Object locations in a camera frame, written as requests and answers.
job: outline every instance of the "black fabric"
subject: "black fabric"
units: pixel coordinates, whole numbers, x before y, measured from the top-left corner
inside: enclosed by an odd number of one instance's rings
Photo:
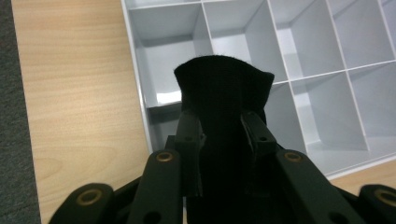
[[[263,109],[274,75],[226,56],[192,59],[179,66],[175,75],[182,110],[191,109],[198,115],[206,135],[199,158],[204,198],[187,200],[189,223],[226,220],[214,217],[222,216],[219,208],[241,211],[233,220],[247,220],[246,209],[252,200],[244,196],[244,190],[252,151],[240,117],[246,109],[265,122]]]
[[[0,0],[0,96],[0,223],[41,223],[9,0]]]

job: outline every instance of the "wooden surface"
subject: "wooden surface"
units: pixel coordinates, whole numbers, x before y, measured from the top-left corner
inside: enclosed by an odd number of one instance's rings
[[[382,184],[396,189],[396,161],[385,162],[351,175],[336,178],[331,182],[355,195],[359,195],[361,186],[368,184]]]
[[[13,0],[41,219],[74,189],[113,188],[148,157],[119,0]]]

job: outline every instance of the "gray carpet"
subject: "gray carpet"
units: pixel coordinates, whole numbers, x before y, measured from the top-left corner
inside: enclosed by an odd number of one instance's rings
[[[0,0],[0,223],[40,223],[10,0]]]

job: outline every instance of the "white storage box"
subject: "white storage box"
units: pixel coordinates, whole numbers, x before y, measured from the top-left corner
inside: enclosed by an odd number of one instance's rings
[[[328,177],[396,158],[396,0],[121,0],[150,151],[175,134],[180,64],[228,55],[276,75],[280,145]]]

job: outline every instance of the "black plastic part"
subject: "black plastic part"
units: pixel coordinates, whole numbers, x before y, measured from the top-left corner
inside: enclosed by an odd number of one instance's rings
[[[305,154],[278,151],[276,166],[298,223],[365,223]]]
[[[113,189],[89,184],[73,191],[53,215],[50,224],[105,224],[115,217]]]
[[[396,189],[383,185],[363,186],[358,203],[369,223],[396,223]]]
[[[256,160],[278,151],[276,139],[256,113],[244,111],[242,123],[250,137]]]
[[[174,135],[168,135],[164,149],[165,150],[175,150],[175,139],[176,139],[176,137]]]
[[[343,189],[340,189],[336,186],[334,186],[337,191],[343,196],[343,198],[349,203],[349,205],[361,216],[363,217],[364,220],[366,220],[364,218],[364,216],[362,215],[361,212],[361,204],[359,204],[358,202],[358,196],[351,194]]]
[[[175,150],[182,158],[183,196],[202,195],[199,170],[199,152],[202,144],[202,131],[198,117],[190,110],[183,111],[177,125]]]
[[[113,223],[123,224],[127,221],[132,203],[134,202],[134,196],[139,187],[140,178],[141,177],[135,179],[114,192],[114,207],[117,211],[117,215]]]
[[[128,224],[181,224],[180,157],[174,150],[152,153],[141,177]]]

